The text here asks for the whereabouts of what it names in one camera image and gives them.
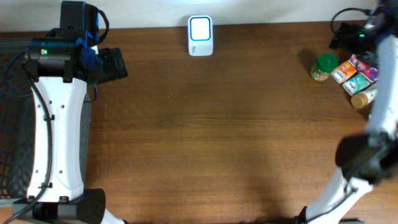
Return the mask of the brown lid sauce jar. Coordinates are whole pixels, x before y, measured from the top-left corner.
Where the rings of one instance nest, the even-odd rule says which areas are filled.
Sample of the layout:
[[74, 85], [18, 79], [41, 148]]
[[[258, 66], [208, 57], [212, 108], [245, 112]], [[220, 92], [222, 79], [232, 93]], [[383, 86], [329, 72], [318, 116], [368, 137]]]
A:
[[310, 70], [310, 76], [318, 81], [325, 81], [338, 66], [338, 58], [331, 53], [323, 53]]

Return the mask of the red purple pad package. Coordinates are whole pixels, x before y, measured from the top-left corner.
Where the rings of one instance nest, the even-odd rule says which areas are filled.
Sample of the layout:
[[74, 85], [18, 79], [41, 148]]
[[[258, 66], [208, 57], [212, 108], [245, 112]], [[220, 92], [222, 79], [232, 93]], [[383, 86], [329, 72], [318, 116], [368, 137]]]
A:
[[378, 69], [360, 61], [355, 54], [349, 58], [348, 62], [352, 64], [359, 73], [363, 74], [371, 83], [378, 81]]

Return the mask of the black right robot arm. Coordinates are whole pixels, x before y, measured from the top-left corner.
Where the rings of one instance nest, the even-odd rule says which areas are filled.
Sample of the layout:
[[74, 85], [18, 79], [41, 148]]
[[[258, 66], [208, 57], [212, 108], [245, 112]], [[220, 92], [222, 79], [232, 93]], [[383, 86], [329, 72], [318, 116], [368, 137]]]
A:
[[336, 170], [322, 194], [294, 223], [343, 223], [344, 215], [384, 179], [397, 174], [397, 1], [365, 9], [362, 26], [333, 29], [331, 49], [343, 48], [377, 67], [378, 93], [364, 133], [339, 143]]

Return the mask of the orange tissue pack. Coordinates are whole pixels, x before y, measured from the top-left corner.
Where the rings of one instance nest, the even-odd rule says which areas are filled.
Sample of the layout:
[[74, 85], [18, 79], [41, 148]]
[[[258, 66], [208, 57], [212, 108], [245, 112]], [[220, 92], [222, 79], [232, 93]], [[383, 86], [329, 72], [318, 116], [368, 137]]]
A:
[[335, 68], [331, 73], [331, 77], [339, 84], [343, 84], [349, 78], [351, 78], [357, 69], [349, 61], [343, 62], [341, 65]]

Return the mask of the cream tube gold cap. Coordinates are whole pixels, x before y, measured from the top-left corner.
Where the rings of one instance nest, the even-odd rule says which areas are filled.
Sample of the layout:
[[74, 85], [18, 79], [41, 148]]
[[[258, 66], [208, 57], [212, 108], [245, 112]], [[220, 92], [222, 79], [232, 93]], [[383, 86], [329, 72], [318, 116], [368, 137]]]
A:
[[351, 104], [354, 108], [360, 109], [370, 104], [378, 93], [378, 84], [375, 83], [369, 88], [351, 97]]

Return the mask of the teal tissue pack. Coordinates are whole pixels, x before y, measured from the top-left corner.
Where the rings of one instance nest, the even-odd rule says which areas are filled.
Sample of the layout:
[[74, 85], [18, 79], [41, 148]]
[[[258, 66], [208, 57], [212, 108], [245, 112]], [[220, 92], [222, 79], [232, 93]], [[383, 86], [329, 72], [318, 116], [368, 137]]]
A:
[[370, 85], [368, 79], [362, 74], [355, 75], [342, 84], [343, 89], [353, 96]]

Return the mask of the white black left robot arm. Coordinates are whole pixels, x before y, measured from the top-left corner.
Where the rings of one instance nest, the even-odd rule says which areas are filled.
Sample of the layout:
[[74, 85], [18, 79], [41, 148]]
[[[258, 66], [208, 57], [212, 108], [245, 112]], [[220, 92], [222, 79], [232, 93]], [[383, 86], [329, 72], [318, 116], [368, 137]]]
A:
[[102, 189], [86, 189], [81, 171], [81, 121], [88, 86], [127, 77], [118, 48], [100, 48], [105, 13], [83, 1], [63, 1], [60, 25], [34, 38], [24, 52], [35, 103], [32, 176], [11, 220], [30, 223], [119, 223]]

